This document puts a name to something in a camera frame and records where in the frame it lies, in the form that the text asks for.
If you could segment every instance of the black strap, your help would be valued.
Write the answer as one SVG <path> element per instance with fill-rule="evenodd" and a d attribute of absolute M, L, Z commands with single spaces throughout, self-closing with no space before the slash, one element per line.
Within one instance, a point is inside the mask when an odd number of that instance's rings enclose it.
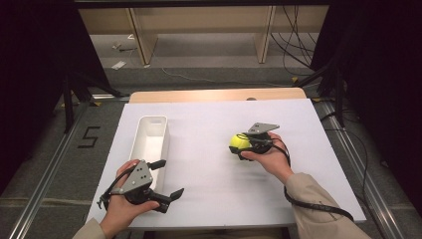
<path fill-rule="evenodd" d="M 280 147 L 278 147 L 276 145 L 273 145 L 274 148 L 276 148 L 278 151 L 282 152 L 285 155 L 286 160 L 288 161 L 288 164 L 290 166 L 291 165 L 290 154 L 289 154 L 289 150 L 286 147 L 285 143 L 282 140 L 278 139 L 278 138 L 272 138 L 272 139 L 279 140 L 285 146 L 286 150 L 284 150 L 284 149 L 282 149 L 282 148 L 280 148 Z M 285 186 L 285 197 L 293 205 L 296 205 L 296 206 L 299 206 L 299 207 L 303 207 L 303 208 L 307 208 L 307 209 L 317 210 L 317 211 L 323 211 L 323 212 L 328 212 L 328 213 L 335 213 L 335 214 L 338 214 L 338 215 L 341 215 L 341 216 L 345 216 L 348 219 L 350 219 L 350 221 L 353 221 L 353 217 L 351 216 L 351 214 L 348 213 L 346 210 L 343 210 L 341 208 L 327 206 L 327 205 L 322 205 L 322 204 L 314 204 L 314 203 L 302 202 L 302 201 L 295 200 L 294 198 L 292 198 L 289 195 L 286 186 Z"/>
<path fill-rule="evenodd" d="M 134 171 L 134 169 L 136 168 L 136 166 L 133 166 L 131 168 L 128 168 L 127 170 L 125 170 L 121 175 L 119 175 L 113 182 L 112 184 L 109 186 L 109 188 L 105 191 L 105 193 L 100 197 L 100 200 L 97 202 L 97 205 L 99 206 L 100 209 L 102 209 L 102 204 L 105 205 L 105 211 L 108 210 L 108 202 L 109 199 L 111 198 L 111 191 L 114 188 L 115 184 L 122 178 L 124 177 L 126 174 L 131 173 Z"/>
<path fill-rule="evenodd" d="M 286 186 L 285 186 L 285 196 L 286 196 L 286 199 L 288 199 L 288 201 L 295 206 L 300 206 L 300 207 L 303 207 L 303 208 L 317 210 L 317 211 L 323 211 L 323 212 L 327 212 L 327 213 L 335 213 L 335 214 L 338 214 L 338 215 L 341 215 L 341 216 L 345 216 L 348 219 L 350 219 L 350 221 L 353 221 L 353 217 L 351 216 L 351 214 L 348 213 L 346 210 L 343 210 L 341 208 L 327 206 L 327 205 L 323 205 L 323 204 L 314 204 L 314 203 L 308 203 L 308 202 L 302 202 L 302 201 L 295 200 L 294 198 L 292 198 L 289 195 L 288 190 L 286 189 Z"/>

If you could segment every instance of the human hand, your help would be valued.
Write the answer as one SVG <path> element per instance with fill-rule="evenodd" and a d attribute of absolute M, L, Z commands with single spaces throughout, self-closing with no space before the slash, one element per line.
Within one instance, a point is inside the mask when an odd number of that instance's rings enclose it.
<path fill-rule="evenodd" d="M 268 132 L 270 138 L 273 140 L 273 144 L 286 151 L 286 146 L 282 141 L 282 138 L 273 132 Z M 279 180 L 286 184 L 289 176 L 293 173 L 289 167 L 286 156 L 278 149 L 272 147 L 264 154 L 258 154 L 253 151 L 242 151 L 241 155 L 255 160 L 261 163 L 261 165 L 271 174 L 275 175 Z"/>
<path fill-rule="evenodd" d="M 118 169 L 116 177 L 121 175 L 125 170 L 137 165 L 138 159 L 130 160 Z M 122 177 L 116 187 L 122 187 L 128 178 L 128 174 Z M 100 227 L 105 233 L 105 238 L 112 238 L 118 232 L 126 229 L 133 219 L 144 212 L 157 208 L 159 203 L 156 201 L 146 201 L 139 205 L 133 205 L 128 202 L 122 195 L 112 195 L 109 200 L 108 210 L 105 218 L 100 223 Z"/>

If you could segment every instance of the wrist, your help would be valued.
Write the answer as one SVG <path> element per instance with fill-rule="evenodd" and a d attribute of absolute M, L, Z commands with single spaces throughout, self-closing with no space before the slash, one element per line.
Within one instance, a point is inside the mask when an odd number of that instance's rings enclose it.
<path fill-rule="evenodd" d="M 105 217 L 105 219 L 103 219 L 103 221 L 100 223 L 100 228 L 102 229 L 103 233 L 105 234 L 106 239 L 111 239 L 112 237 L 117 235 L 117 233 L 119 232 L 119 230 L 117 228 L 115 228 L 115 226 L 113 226 L 113 225 L 114 225 L 114 223 L 109 221 L 107 219 L 107 217 Z"/>
<path fill-rule="evenodd" d="M 283 168 L 281 171 L 279 171 L 277 174 L 276 174 L 276 177 L 283 183 L 283 184 L 285 184 L 286 185 L 286 183 L 287 183 L 287 181 L 288 181 L 288 179 L 289 179 L 289 177 L 290 176 L 292 176 L 293 174 L 295 174 L 293 171 L 292 171 L 292 169 L 291 168 L 289 168 L 289 167 L 286 167 L 286 168 Z"/>

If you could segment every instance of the dark wall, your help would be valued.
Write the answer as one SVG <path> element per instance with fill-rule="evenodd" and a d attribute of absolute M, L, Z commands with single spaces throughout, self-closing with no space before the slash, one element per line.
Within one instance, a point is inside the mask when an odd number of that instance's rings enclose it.
<path fill-rule="evenodd" d="M 374 13 L 366 16 L 360 29 L 364 36 L 356 39 L 356 51 L 340 64 L 347 95 L 383 159 L 422 215 L 422 7 L 417 1 L 370 2 Z M 318 39 L 321 50 L 329 45 L 335 49 L 344 30 L 331 28 L 345 26 L 357 9 L 351 8 L 354 13 L 348 14 L 344 14 L 346 9 L 331 11 Z M 318 52 L 323 56 L 313 63 L 316 69 L 332 56 L 332 49 Z"/>
<path fill-rule="evenodd" d="M 108 86 L 79 12 L 57 3 L 17 0 L 0 8 L 0 193 L 31 154 L 68 72 Z"/>

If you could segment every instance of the black cable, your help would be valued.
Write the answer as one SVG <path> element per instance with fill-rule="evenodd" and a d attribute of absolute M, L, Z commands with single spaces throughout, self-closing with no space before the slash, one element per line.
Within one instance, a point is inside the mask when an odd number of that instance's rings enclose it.
<path fill-rule="evenodd" d="M 286 41 L 286 39 L 284 39 L 284 38 L 283 38 L 282 34 L 280 34 L 280 33 L 278 33 L 278 34 L 279 34 L 280 39 L 282 39 L 282 40 L 283 40 L 283 42 L 288 43 L 288 41 Z M 291 46 L 291 47 L 294 47 L 294 48 L 298 48 L 298 49 L 302 48 L 302 47 L 297 46 L 297 45 L 294 45 L 294 44 L 292 44 L 292 43 L 290 43 L 290 46 Z M 308 49 L 308 48 L 304 48 L 304 49 L 306 49 L 306 50 L 307 50 L 307 51 L 309 51 L 309 52 L 313 52 L 313 51 L 314 51 L 314 50 L 311 50 L 311 49 Z"/>
<path fill-rule="evenodd" d="M 287 13 L 285 6 L 283 6 L 283 10 L 284 10 L 284 12 L 285 12 L 285 14 L 286 14 L 286 17 L 288 18 L 289 23 L 290 23 L 290 25 L 291 25 L 291 27 L 292 27 L 292 33 L 291 33 L 291 37 L 289 38 L 289 43 L 288 43 L 288 45 L 290 44 L 290 41 L 291 41 L 292 36 L 293 36 L 293 33 L 295 33 L 295 35 L 296 35 L 296 37 L 298 38 L 298 41 L 299 41 L 299 46 L 302 46 L 302 47 L 301 47 L 301 52 L 302 52 L 302 55 L 304 56 L 305 61 L 306 61 L 306 62 L 308 63 L 308 65 L 309 65 L 310 63 L 308 62 L 308 59 L 307 59 L 307 57 L 305 56 L 305 53 L 304 53 L 303 49 L 305 49 L 305 51 L 306 51 L 306 53 L 307 53 L 308 57 L 309 57 L 310 59 L 312 59 L 312 58 L 311 58 L 310 54 L 308 53 L 308 51 L 306 50 L 305 45 L 304 45 L 304 43 L 302 42 L 301 38 L 299 37 L 299 30 L 298 30 L 298 14 L 299 14 L 299 7 L 298 7 L 298 6 L 295 6 L 295 24 L 293 24 L 293 23 L 292 23 L 292 20 L 291 20 L 291 18 L 289 17 L 289 14 Z"/>
<path fill-rule="evenodd" d="M 137 48 L 128 48 L 128 49 L 118 49 L 120 52 L 129 52 L 129 51 L 133 51 L 136 50 Z"/>
<path fill-rule="evenodd" d="M 313 38 L 313 36 L 311 35 L 311 33 L 308 33 L 308 35 L 310 36 L 311 40 L 313 40 L 313 42 L 316 44 L 316 43 L 317 43 L 317 41 L 316 41 L 316 40 L 314 40 L 314 38 Z"/>
<path fill-rule="evenodd" d="M 333 116 L 335 116 L 335 112 L 331 112 L 330 114 L 328 114 L 328 115 L 326 115 L 326 116 L 322 117 L 321 119 L 319 119 L 319 121 L 324 121 L 324 120 L 326 120 L 327 118 L 330 118 L 330 117 L 333 117 Z"/>
<path fill-rule="evenodd" d="M 363 146 L 363 150 L 364 150 L 364 156 L 365 156 L 365 166 L 364 166 L 364 170 L 363 170 L 363 179 L 362 179 L 362 197 L 357 196 L 356 194 L 354 194 L 356 196 L 356 198 L 358 198 L 360 201 L 363 202 L 363 204 L 365 205 L 365 207 L 368 209 L 369 215 L 371 216 L 373 222 L 375 223 L 375 226 L 379 232 L 379 234 L 381 235 L 381 237 L 383 239 L 385 239 L 385 236 L 381 230 L 381 227 L 378 224 L 378 221 L 376 220 L 375 216 L 373 215 L 372 211 L 370 210 L 369 207 L 369 203 L 367 202 L 366 199 L 366 192 L 365 192 L 365 185 L 366 185 L 366 176 L 367 176 L 367 170 L 368 170 L 368 153 L 367 153 L 367 149 L 365 147 L 365 144 L 363 143 L 362 139 L 360 139 L 359 136 L 357 136 L 354 132 L 345 130 L 345 129 L 335 129 L 335 128 L 325 128 L 325 131 L 341 131 L 341 132 L 345 132 L 345 133 L 350 133 L 351 135 L 353 135 L 355 138 L 357 138 L 357 140 L 359 140 L 359 142 L 361 143 L 361 145 Z"/>
<path fill-rule="evenodd" d="M 97 205 L 99 206 L 100 209 L 102 209 L 102 203 L 105 205 L 105 210 L 108 209 L 108 201 L 109 198 L 111 197 L 110 193 L 112 191 L 112 189 L 114 188 L 115 184 L 121 180 L 122 177 L 124 177 L 126 174 L 131 173 L 134 171 L 134 169 L 136 168 L 136 166 L 133 166 L 131 168 L 128 168 L 127 170 L 125 170 L 121 175 L 119 175 L 109 186 L 109 188 L 105 191 L 105 193 L 100 197 L 100 200 L 97 202 Z"/>
<path fill-rule="evenodd" d="M 313 59 L 312 59 L 312 57 L 310 56 L 310 53 L 308 52 L 307 48 L 305 47 L 304 42 L 302 42 L 302 39 L 301 39 L 301 37 L 299 36 L 298 16 L 299 16 L 299 6 L 295 6 L 295 25 L 294 25 L 294 27 L 295 27 L 295 34 L 296 34 L 296 37 L 298 38 L 298 41 L 299 41 L 299 46 L 302 46 L 302 48 L 301 48 L 302 55 L 304 56 L 304 58 L 305 58 L 305 59 L 307 58 L 307 57 L 305 56 L 304 52 L 303 52 L 303 50 L 305 50 L 305 52 L 307 53 L 308 57 L 309 57 L 309 58 L 310 58 L 310 60 L 312 61 Z"/>
<path fill-rule="evenodd" d="M 289 154 L 289 150 L 288 150 L 288 147 L 286 146 L 286 144 L 279 138 L 271 138 L 271 140 L 279 140 L 285 146 L 286 149 L 282 149 L 282 148 L 274 145 L 273 143 L 271 143 L 271 146 L 273 148 L 277 149 L 278 151 L 280 151 L 282 154 L 285 155 L 286 160 L 288 161 L 288 165 L 291 166 L 290 154 Z M 341 215 L 341 216 L 345 216 L 348 219 L 350 219 L 351 221 L 353 221 L 353 216 L 351 216 L 351 214 L 348 213 L 346 210 L 343 210 L 343 209 L 338 208 L 338 207 L 323 205 L 323 204 L 314 204 L 314 203 L 298 201 L 298 200 L 295 200 L 294 198 L 292 198 L 289 195 L 286 186 L 284 188 L 284 191 L 285 191 L 286 199 L 290 203 L 292 203 L 293 205 L 303 207 L 303 208 L 307 208 L 307 209 L 311 209 L 311 210 L 323 211 L 323 212 L 327 212 L 327 213 L 335 213 L 335 214 L 338 214 L 338 215 Z"/>
<path fill-rule="evenodd" d="M 271 34 L 271 37 L 273 38 L 273 40 L 276 42 L 276 44 L 283 50 L 284 53 L 287 53 L 289 56 L 291 56 L 293 59 L 295 59 L 296 61 L 298 61 L 299 63 L 301 63 L 302 65 L 306 66 L 307 68 L 310 67 L 310 65 L 304 63 L 303 61 L 299 60 L 297 57 L 295 57 L 292 53 L 288 52 L 288 50 L 284 47 L 282 47 L 282 45 L 279 44 L 279 42 L 276 40 L 276 38 L 274 38 L 274 35 Z"/>

